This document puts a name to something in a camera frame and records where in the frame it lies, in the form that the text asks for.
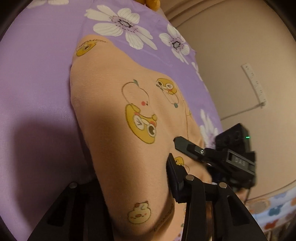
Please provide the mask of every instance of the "white flower print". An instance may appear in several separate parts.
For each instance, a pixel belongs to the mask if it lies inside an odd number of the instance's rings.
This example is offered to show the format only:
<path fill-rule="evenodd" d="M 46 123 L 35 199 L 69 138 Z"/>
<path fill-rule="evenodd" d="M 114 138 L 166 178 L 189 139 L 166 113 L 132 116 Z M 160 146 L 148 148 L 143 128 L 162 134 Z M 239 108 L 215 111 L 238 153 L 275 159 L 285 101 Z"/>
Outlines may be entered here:
<path fill-rule="evenodd" d="M 203 82 L 202 77 L 200 76 L 199 70 L 198 70 L 198 65 L 194 62 L 191 62 L 193 68 L 195 68 L 195 72 L 197 74 L 197 76 L 199 77 L 199 79 Z"/>
<path fill-rule="evenodd" d="M 120 9 L 117 14 L 105 5 L 98 5 L 99 11 L 87 9 L 85 16 L 108 23 L 97 23 L 94 25 L 94 31 L 103 36 L 120 36 L 123 32 L 126 34 L 126 40 L 129 45 L 135 49 L 142 49 L 144 43 L 152 49 L 157 50 L 156 45 L 151 41 L 153 39 L 150 32 L 136 24 L 140 21 L 138 13 L 132 13 L 129 8 Z"/>
<path fill-rule="evenodd" d="M 205 142 L 205 147 L 215 148 L 215 137 L 218 135 L 218 129 L 213 126 L 209 115 L 205 115 L 203 109 L 200 110 L 200 117 L 204 125 L 200 126 L 200 133 Z"/>
<path fill-rule="evenodd" d="M 27 8 L 33 8 L 37 6 L 41 6 L 48 2 L 50 5 L 66 5 L 69 3 L 69 0 L 33 0 Z"/>
<path fill-rule="evenodd" d="M 183 55 L 188 55 L 190 52 L 190 48 L 187 44 L 185 44 L 185 39 L 181 36 L 179 31 L 175 29 L 173 26 L 168 24 L 168 33 L 162 33 L 159 35 L 161 41 L 167 45 L 168 47 L 172 47 L 173 54 L 180 59 L 183 63 L 188 64 L 187 60 Z"/>

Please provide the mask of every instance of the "white power strip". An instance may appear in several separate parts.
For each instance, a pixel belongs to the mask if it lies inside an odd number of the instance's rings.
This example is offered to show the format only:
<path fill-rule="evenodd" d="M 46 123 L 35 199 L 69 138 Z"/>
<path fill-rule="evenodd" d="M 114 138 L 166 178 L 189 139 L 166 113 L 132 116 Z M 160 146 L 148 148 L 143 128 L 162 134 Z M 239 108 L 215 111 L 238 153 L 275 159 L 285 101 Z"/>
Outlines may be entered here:
<path fill-rule="evenodd" d="M 253 71 L 250 64 L 246 63 L 242 65 L 242 69 L 244 70 L 246 76 L 248 77 L 250 83 L 253 86 L 253 89 L 255 90 L 256 96 L 259 100 L 259 104 L 261 108 L 267 104 L 265 94 L 263 93 L 263 89 L 261 84 L 256 78 L 255 72 Z"/>

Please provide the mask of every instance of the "purple fabric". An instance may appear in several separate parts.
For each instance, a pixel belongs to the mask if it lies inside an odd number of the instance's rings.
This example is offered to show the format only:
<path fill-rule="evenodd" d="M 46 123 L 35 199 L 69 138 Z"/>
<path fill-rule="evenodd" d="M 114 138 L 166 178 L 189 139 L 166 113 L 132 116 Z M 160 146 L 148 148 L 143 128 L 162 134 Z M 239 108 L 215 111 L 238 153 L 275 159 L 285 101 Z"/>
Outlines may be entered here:
<path fill-rule="evenodd" d="M 68 183 L 94 177 L 70 104 L 69 75 L 79 39 L 96 34 L 98 21 L 84 14 L 98 4 L 115 13 L 126 7 L 139 13 L 138 25 L 151 33 L 158 50 L 146 44 L 136 50 L 124 34 L 109 38 L 140 65 L 176 81 L 199 125 L 204 125 L 203 109 L 222 130 L 191 65 L 195 52 L 190 49 L 185 56 L 189 65 L 176 58 L 158 37 L 167 33 L 168 22 L 155 12 L 131 0 L 70 0 L 26 8 L 0 42 L 0 215 L 18 241 L 27 240 Z"/>

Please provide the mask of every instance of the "wall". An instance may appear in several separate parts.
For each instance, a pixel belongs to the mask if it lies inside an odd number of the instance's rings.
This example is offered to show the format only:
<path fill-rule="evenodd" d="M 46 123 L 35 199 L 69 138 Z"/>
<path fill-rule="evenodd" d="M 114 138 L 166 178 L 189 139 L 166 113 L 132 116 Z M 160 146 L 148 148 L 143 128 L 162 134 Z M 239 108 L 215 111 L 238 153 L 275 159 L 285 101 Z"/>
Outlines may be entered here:
<path fill-rule="evenodd" d="M 202 7 L 206 2 L 210 6 Z M 250 130 L 258 154 L 258 184 L 250 198 L 294 181 L 296 42 L 278 15 L 260 0 L 196 0 L 171 19 L 196 50 L 220 117 L 258 104 L 241 65 L 250 63 L 263 87 L 267 106 L 222 121 L 224 129 L 241 122 Z"/>

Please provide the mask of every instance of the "silver screw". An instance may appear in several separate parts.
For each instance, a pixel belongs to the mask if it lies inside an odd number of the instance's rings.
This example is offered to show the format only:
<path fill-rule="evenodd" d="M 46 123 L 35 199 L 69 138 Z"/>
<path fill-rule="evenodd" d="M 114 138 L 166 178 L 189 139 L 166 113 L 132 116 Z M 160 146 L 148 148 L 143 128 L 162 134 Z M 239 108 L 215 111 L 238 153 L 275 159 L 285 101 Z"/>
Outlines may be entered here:
<path fill-rule="evenodd" d="M 227 184 L 226 183 L 219 183 L 219 187 L 221 187 L 221 188 L 227 188 Z"/>
<path fill-rule="evenodd" d="M 69 184 L 69 188 L 76 188 L 77 187 L 77 183 L 76 182 L 72 182 Z"/>
<path fill-rule="evenodd" d="M 193 175 L 187 175 L 185 177 L 188 181 L 193 181 L 194 180 L 194 176 Z"/>

